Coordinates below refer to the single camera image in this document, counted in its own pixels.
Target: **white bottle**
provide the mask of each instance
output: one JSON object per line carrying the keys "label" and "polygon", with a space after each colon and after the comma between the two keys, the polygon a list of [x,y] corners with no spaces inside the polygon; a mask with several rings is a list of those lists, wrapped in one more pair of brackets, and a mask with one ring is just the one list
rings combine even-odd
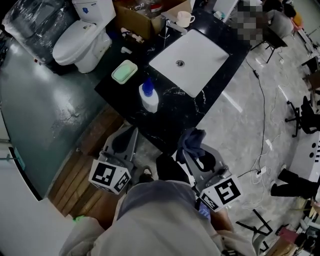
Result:
{"label": "white bottle", "polygon": [[150,78],[140,85],[139,93],[145,109],[151,113],[156,113],[158,110],[159,98]]}

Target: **white toilet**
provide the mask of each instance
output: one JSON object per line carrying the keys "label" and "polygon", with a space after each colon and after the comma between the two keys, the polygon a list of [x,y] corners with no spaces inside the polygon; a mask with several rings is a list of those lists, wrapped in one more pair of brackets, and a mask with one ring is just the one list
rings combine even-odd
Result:
{"label": "white toilet", "polygon": [[95,69],[111,45],[105,26],[116,16],[112,0],[72,0],[80,20],[56,42],[52,55],[62,66],[75,64],[81,73]]}

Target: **countertop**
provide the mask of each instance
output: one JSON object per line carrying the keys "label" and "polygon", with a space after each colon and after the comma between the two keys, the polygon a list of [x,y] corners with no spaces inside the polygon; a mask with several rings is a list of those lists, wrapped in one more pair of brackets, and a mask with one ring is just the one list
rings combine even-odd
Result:
{"label": "countertop", "polygon": [[[212,14],[197,9],[192,15],[195,16],[195,21],[188,27],[188,30],[194,29],[201,32],[229,54],[229,58],[197,97],[190,97],[149,66],[149,62],[164,47],[168,47],[181,37],[179,32],[173,30],[166,40],[157,37],[153,43],[130,55],[120,53],[121,47],[124,46],[120,40],[113,42],[111,48],[106,52],[112,61],[106,67],[104,79],[95,88],[121,116],[138,127],[143,136],[168,155],[172,155],[177,150],[177,142],[182,132],[196,127],[209,111],[250,50],[248,43],[238,39],[236,31]],[[138,71],[125,84],[120,85],[111,78],[111,74],[124,60],[135,63]],[[151,78],[159,97],[156,113],[146,111],[139,95],[139,86],[147,77]]]}

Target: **power strip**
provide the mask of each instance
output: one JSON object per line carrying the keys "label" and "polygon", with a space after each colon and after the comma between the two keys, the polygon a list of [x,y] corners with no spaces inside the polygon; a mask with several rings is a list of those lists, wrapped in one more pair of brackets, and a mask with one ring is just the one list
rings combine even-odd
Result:
{"label": "power strip", "polygon": [[258,179],[258,178],[260,178],[261,175],[263,175],[266,172],[267,172],[267,167],[264,166],[264,167],[261,168],[260,172],[259,171],[256,172],[255,176]]}

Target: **sink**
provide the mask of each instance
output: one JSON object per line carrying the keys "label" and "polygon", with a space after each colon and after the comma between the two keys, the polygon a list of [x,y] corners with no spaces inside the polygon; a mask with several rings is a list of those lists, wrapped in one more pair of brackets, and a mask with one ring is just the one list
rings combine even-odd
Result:
{"label": "sink", "polygon": [[214,42],[192,29],[149,64],[195,98],[228,57]]}

